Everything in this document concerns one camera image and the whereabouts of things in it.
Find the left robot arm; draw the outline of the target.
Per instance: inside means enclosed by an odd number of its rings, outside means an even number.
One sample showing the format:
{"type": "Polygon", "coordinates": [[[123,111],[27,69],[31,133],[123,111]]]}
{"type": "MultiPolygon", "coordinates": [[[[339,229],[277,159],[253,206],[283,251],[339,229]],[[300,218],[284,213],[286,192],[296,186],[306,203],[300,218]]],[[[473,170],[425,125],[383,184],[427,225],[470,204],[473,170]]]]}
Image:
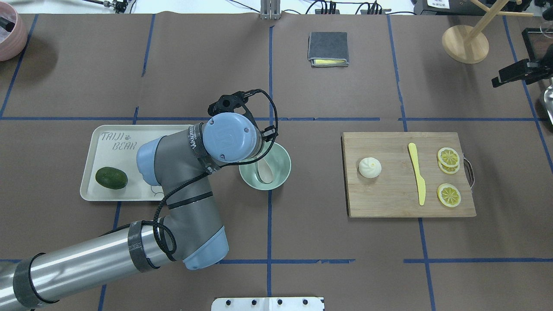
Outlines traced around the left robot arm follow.
{"type": "Polygon", "coordinates": [[[198,270],[229,251],[225,227],[207,177],[245,165],[274,143],[278,122],[260,132],[246,116],[213,114],[206,123],[140,147],[137,167],[164,197],[151,221],[134,221],[98,238],[1,268],[1,309],[26,311],[181,260],[198,270]]]}

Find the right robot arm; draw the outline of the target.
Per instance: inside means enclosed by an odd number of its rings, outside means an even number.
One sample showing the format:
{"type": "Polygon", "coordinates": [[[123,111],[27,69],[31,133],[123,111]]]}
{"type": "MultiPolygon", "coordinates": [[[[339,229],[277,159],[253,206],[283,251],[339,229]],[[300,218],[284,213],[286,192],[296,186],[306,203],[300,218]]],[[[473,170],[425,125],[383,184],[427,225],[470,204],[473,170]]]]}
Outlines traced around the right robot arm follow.
{"type": "Polygon", "coordinates": [[[544,20],[547,21],[553,21],[553,1],[552,0],[541,0],[540,3],[542,4],[543,10],[542,17],[544,20]]]}

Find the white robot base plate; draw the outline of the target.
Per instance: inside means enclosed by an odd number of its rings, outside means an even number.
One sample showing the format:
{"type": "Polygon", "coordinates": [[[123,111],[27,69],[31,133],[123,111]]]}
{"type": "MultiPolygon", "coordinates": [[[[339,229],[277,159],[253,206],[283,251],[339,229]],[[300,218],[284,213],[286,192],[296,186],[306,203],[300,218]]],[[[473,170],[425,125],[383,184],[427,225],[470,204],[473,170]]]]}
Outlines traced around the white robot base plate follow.
{"type": "Polygon", "coordinates": [[[324,311],[322,297],[217,298],[212,311],[324,311]]]}

